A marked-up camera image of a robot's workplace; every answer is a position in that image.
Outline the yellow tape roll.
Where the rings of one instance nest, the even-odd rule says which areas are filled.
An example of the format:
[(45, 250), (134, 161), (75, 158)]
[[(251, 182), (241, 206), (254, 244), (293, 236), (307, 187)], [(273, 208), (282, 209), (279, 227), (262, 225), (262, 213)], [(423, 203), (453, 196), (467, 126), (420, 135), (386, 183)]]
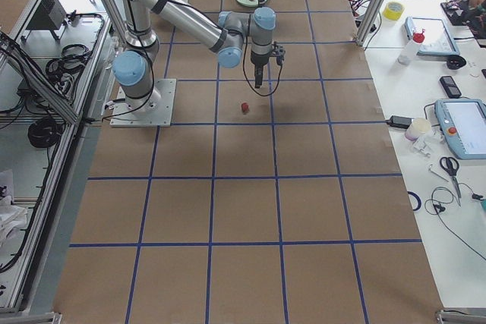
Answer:
[(405, 10), (400, 2), (387, 2), (383, 9), (383, 16), (388, 20), (398, 20)]

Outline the clear bottle red cap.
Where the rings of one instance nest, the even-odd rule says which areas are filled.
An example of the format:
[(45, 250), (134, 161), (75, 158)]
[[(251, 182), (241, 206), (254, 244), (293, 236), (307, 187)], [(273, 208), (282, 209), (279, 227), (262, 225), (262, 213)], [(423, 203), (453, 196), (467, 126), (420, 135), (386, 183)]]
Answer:
[(418, 53), (421, 44), (424, 42), (424, 32), (415, 32), (399, 54), (397, 61), (403, 65), (409, 65)]

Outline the black power adapter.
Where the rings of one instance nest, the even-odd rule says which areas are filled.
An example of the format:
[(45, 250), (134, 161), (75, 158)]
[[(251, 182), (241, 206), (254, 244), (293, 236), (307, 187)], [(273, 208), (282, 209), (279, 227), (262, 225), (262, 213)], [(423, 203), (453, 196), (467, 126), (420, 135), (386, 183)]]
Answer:
[(386, 124), (389, 127), (399, 128), (399, 129), (408, 129), (412, 123), (412, 118), (392, 115), (386, 120)]

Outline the paper cup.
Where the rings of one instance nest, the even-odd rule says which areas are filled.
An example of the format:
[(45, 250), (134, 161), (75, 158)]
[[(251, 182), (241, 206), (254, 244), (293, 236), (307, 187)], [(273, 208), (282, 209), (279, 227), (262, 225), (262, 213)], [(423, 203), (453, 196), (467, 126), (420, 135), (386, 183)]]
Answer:
[(416, 141), (431, 131), (431, 123), (425, 118), (414, 118), (405, 132), (405, 138), (410, 141)]

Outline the blue teach pendant far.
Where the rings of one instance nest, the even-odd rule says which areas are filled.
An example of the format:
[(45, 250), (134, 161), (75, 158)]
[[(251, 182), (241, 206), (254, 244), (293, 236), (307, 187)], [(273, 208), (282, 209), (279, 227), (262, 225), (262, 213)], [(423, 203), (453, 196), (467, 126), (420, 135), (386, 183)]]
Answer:
[(460, 55), (459, 47), (442, 18), (407, 17), (404, 23), (407, 37), (424, 32), (424, 42), (418, 54), (422, 56)]

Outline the blue teach pendant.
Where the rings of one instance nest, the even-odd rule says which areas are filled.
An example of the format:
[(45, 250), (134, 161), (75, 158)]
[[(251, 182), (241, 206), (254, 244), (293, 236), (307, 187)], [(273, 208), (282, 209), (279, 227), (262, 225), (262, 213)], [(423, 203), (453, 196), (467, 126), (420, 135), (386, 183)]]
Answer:
[(485, 104), (482, 100), (438, 99), (434, 112), (448, 147), (458, 159), (485, 159)]
[(418, 54), (422, 56), (460, 55), (459, 47), (442, 18), (407, 17), (404, 23), (407, 37), (424, 32), (424, 42)]

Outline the black phone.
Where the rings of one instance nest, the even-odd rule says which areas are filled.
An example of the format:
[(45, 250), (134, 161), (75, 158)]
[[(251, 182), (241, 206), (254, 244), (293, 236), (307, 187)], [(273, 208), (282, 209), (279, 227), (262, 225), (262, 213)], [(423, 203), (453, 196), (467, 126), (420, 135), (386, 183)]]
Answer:
[(439, 81), (444, 92), (450, 99), (458, 99), (462, 96), (455, 80), (451, 76), (442, 76)]

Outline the blue tape roll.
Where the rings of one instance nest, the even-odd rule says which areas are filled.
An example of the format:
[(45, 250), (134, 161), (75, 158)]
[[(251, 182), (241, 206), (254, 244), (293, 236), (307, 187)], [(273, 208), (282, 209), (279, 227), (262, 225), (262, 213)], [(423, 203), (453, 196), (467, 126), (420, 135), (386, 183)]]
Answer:
[(417, 212), (421, 209), (422, 207), (422, 200), (420, 198), (419, 195), (417, 195), (417, 193), (413, 192), (413, 191), (407, 191), (407, 194), (409, 195), (409, 197), (411, 199), (413, 199), (415, 202), (412, 204), (412, 211), (413, 212)]

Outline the blue teach pendant near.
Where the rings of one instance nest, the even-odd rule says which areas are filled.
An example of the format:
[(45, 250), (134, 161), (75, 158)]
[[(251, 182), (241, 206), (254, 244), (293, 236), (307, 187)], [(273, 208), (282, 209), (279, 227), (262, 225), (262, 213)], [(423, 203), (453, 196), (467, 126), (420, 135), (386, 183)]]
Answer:
[(448, 147), (458, 159), (485, 159), (485, 104), (482, 100), (438, 99), (434, 112)]

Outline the black scissors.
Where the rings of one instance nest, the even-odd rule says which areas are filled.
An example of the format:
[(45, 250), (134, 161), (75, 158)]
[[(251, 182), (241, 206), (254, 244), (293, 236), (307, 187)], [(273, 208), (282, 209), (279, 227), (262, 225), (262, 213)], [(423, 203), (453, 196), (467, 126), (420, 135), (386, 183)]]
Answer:
[(459, 182), (457, 181), (457, 172), (459, 170), (459, 162), (454, 157), (443, 156), (439, 160), (440, 167), (449, 175), (453, 187), (456, 191), (457, 199), (462, 198), (462, 193), (459, 187)]

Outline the white crumpled cloth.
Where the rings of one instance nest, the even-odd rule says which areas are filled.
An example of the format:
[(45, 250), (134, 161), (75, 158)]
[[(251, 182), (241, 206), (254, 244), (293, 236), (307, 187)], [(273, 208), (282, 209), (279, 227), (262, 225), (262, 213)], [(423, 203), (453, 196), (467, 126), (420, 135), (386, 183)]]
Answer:
[(12, 266), (11, 261), (18, 255), (15, 240), (28, 224), (27, 208), (14, 201), (13, 177), (11, 169), (1, 172), (1, 272)]

